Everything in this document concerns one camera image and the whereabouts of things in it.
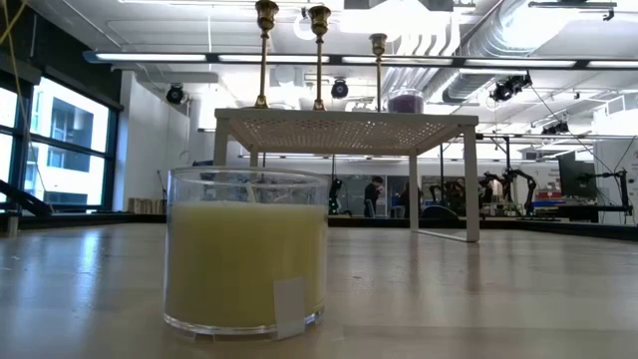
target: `white table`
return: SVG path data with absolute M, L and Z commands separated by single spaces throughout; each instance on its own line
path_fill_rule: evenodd
M 468 235 L 462 239 L 479 241 L 476 116 L 262 109 L 217 109 L 215 116 L 215 166 L 226 165 L 228 136 L 250 152 L 252 167 L 260 152 L 408 156 L 410 229 L 452 239 L 459 238 L 419 230 L 417 156 L 463 135 Z

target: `ceiling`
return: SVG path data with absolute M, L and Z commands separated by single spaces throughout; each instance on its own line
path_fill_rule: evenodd
M 470 30 L 497 0 L 475 0 L 476 9 L 461 16 L 461 35 Z M 260 31 L 256 26 L 254 10 L 248 8 L 168 6 L 150 4 L 123 4 L 118 0 L 31 0 L 31 6 L 41 15 L 60 26 L 93 49 L 101 51 L 148 52 L 246 52 L 260 51 Z M 344 14 L 343 1 L 327 3 L 334 11 L 332 20 L 340 21 Z M 299 9 L 282 8 L 271 33 L 271 53 L 314 54 L 313 41 L 295 35 L 294 20 Z M 602 13 L 578 16 L 549 40 L 533 56 L 544 57 L 636 57 L 638 54 L 638 12 L 619 12 L 611 21 L 602 21 Z M 307 27 L 302 22 L 301 28 Z M 370 54 L 369 34 L 342 33 L 331 25 L 325 36 L 325 53 Z M 389 43 L 387 52 L 396 53 L 401 41 Z M 250 104 L 257 95 L 258 66 L 229 65 L 160 65 L 147 66 L 146 72 L 189 72 L 219 74 L 223 84 L 239 101 Z M 315 73 L 314 68 L 302 68 L 303 73 Z M 373 68 L 333 67 L 324 70 L 328 77 L 346 77 L 359 84 L 351 86 L 355 96 L 374 96 L 375 71 Z M 588 110 L 600 106 L 592 98 L 615 98 L 616 91 L 636 89 L 638 73 L 585 72 L 585 71 L 531 71 L 534 87 L 547 101 L 552 111 L 574 109 L 575 122 L 587 123 Z M 324 93 L 329 93 L 327 86 Z M 580 99 L 575 100 L 576 92 Z M 547 117 L 548 110 L 536 94 L 525 90 L 513 101 L 494 103 L 485 94 L 478 94 L 469 106 L 461 106 L 456 114 L 478 115 L 482 123 L 530 124 Z M 343 110 L 344 101 L 326 101 L 331 110 Z

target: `brass candlestick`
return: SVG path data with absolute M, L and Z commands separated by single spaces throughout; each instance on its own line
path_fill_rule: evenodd
M 381 56 L 386 52 L 386 34 L 372 34 L 372 53 L 377 57 L 377 112 L 381 112 Z
M 266 101 L 266 45 L 268 43 L 268 31 L 275 27 L 275 15 L 279 12 L 277 4 L 270 0 L 259 0 L 255 3 L 257 10 L 257 25 L 261 29 L 261 79 L 259 83 L 259 96 L 255 102 L 255 108 L 267 109 Z
M 321 100 L 321 65 L 323 36 L 328 32 L 328 18 L 330 17 L 330 9 L 325 6 L 313 6 L 308 10 L 310 15 L 312 33 L 317 35 L 317 99 L 312 110 L 326 111 Z

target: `glass container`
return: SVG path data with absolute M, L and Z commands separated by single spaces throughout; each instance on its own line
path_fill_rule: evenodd
M 320 318 L 328 184 L 294 171 L 170 171 L 164 320 L 200 334 L 277 333 L 276 288 L 290 280 L 302 327 Z
M 388 112 L 391 114 L 422 114 L 423 93 L 419 90 L 403 89 L 388 95 Z

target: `floor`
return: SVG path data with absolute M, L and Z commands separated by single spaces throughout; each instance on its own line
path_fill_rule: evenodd
M 163 324 L 164 227 L 0 238 L 0 358 L 637 358 L 638 245 L 332 229 L 326 315 L 279 342 Z

